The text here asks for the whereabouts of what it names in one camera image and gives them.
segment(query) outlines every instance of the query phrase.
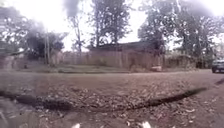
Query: dirt ground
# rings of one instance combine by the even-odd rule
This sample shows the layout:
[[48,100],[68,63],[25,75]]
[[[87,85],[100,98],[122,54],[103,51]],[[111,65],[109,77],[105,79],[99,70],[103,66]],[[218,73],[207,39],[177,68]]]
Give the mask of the dirt ground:
[[[2,71],[0,91],[15,97],[1,92],[6,121],[0,116],[0,127],[8,122],[9,128],[71,128],[76,123],[81,128],[141,128],[148,121],[153,128],[222,128],[223,78],[210,70],[89,75]],[[186,93],[200,88],[207,90]],[[46,108],[38,100],[21,103],[19,95],[64,101],[72,109],[61,111],[64,104]]]

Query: roof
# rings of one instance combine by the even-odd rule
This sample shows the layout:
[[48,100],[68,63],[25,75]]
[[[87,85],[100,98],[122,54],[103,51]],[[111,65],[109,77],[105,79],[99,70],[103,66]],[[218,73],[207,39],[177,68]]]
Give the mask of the roof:
[[148,51],[151,50],[152,43],[149,42],[130,42],[123,44],[105,44],[98,47],[90,48],[91,51],[123,51],[123,50],[135,50],[135,51]]

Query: car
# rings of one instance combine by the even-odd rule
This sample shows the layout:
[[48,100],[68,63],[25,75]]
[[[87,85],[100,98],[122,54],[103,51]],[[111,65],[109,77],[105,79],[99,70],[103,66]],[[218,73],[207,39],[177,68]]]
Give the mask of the car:
[[222,70],[224,70],[224,59],[213,61],[212,73],[216,73],[217,71],[222,72]]

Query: tree trunk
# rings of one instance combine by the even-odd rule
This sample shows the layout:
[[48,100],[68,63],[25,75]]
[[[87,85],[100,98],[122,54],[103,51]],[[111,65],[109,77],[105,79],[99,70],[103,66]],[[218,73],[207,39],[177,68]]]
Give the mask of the tree trunk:
[[100,36],[99,36],[99,8],[98,3],[95,0],[95,20],[96,20],[96,47],[100,45]]

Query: foliage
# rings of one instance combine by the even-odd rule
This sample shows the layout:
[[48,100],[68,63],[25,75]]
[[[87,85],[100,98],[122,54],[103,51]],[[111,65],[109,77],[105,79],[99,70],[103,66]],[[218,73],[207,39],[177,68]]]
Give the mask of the foliage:
[[118,43],[128,33],[129,5],[125,0],[93,0],[96,45]]
[[150,0],[144,5],[148,15],[139,29],[141,40],[182,39],[182,53],[201,58],[213,54],[212,37],[222,32],[220,18],[214,17],[200,1]]
[[42,24],[29,20],[14,8],[0,8],[0,20],[4,29],[0,34],[0,47],[9,53],[18,52],[20,48],[36,57],[44,57],[46,38],[49,38],[50,50],[60,51],[66,33],[46,33]]

